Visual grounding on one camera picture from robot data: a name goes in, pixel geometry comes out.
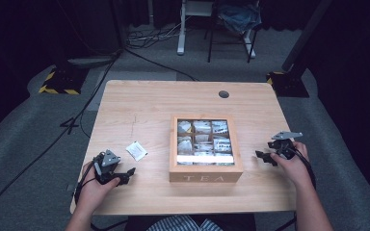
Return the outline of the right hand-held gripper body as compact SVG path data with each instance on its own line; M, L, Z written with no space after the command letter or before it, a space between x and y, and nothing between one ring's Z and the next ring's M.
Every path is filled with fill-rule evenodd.
M292 140L301 137L302 135L303 134L301 132L281 131L272 136L272 141L280 141L281 143L281 148L275 149L276 153L286 160L292 159L295 156L295 147Z

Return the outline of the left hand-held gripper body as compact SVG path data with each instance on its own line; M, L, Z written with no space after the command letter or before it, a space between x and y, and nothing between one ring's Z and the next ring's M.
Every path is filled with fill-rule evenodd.
M101 185L105 185L112 179L118 177L115 173L115 169L120 162L120 157L111 150L107 149L106 151L100 152L92 159L92 162L94 165L95 178Z

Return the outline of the white tea bag sachet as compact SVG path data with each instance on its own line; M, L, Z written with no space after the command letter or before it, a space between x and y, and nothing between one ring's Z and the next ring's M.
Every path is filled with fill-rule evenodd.
M135 161L139 162L144 156L147 155L147 151L137 141L133 141L129 144L125 150L134 158Z

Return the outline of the wooden tea box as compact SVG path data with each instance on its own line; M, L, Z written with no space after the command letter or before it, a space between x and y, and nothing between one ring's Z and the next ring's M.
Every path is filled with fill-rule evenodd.
M229 115L174 115L170 181L236 183L244 172L236 128Z

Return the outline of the person's right hand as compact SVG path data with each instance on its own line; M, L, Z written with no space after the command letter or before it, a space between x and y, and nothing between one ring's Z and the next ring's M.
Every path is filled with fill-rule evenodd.
M296 187L311 186L311 178L303 161L295 156L290 160L286 160L276 153L271 153L271 158L277 162L284 170L285 175L293 182Z

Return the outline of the person's left hand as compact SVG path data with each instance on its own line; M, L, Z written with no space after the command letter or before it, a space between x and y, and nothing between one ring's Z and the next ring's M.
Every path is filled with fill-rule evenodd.
M119 184L119 179L115 178L109 183L101 185L95 179L94 169L90 163L83 166L82 174L86 175L86 177L76 205L75 214L78 212L92 214L102 204L106 195Z

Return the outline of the group of tea bags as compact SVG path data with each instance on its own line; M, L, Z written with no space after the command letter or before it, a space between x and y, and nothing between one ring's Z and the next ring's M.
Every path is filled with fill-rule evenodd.
M233 166L232 144L226 120L179 120L177 163L184 166Z

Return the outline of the black stand with striped base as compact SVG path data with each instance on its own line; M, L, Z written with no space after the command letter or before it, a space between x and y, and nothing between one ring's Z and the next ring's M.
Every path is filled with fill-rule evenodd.
M302 75L305 72L305 64L300 62L300 58L305 59L305 46L308 44L311 35L316 30L331 2L332 0L321 0L282 64L282 71L273 71L266 75L266 81L273 88L276 96L309 97L302 80Z
M76 67L67 60L47 0L39 0L35 3L35 8L40 16L41 39L55 65L40 87L40 92L80 94L89 71Z

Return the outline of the person's striped shorts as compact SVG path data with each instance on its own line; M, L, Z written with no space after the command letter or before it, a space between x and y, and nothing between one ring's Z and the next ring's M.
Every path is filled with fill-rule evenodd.
M206 218L202 224L197 224L188 215L178 215L163 218L152 224L146 231L224 231L211 219Z

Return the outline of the black metal chair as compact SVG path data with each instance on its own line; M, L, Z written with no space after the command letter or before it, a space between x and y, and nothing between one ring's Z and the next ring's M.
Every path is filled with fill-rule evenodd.
M253 48L254 48L257 32L261 29L261 24L262 23L259 26L256 26L255 28L253 28L252 30L249 30L249 31L247 31L245 33L242 33L242 34L234 33L234 32L231 32L231 31L228 30L229 32L235 34L239 38L238 41L215 41L214 40L214 31L216 29L219 29L220 27L223 27L223 28L226 29L226 27L224 26L222 21L218 18L218 5L221 1L222 0L214 0L214 2L212 4L211 15L210 15L210 24L209 24L209 27L206 30L205 36L204 36L205 38L207 38L207 36L210 36L207 62L211 61L212 50L213 50L214 45L243 44L245 46L245 48L247 49L247 55L248 55L247 63L249 63L251 61L251 59L255 57L255 53L253 51Z

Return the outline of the blue cloth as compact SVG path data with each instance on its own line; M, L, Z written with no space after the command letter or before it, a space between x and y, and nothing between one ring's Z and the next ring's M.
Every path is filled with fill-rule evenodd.
M218 18L231 32L242 34L252 30L262 23L259 0L222 0Z

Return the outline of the white desk leg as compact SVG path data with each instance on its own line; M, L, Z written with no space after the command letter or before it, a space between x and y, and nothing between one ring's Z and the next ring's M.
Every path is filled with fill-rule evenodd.
M212 0L181 0L180 30L176 53L179 56L185 54L186 19L188 16L210 16Z

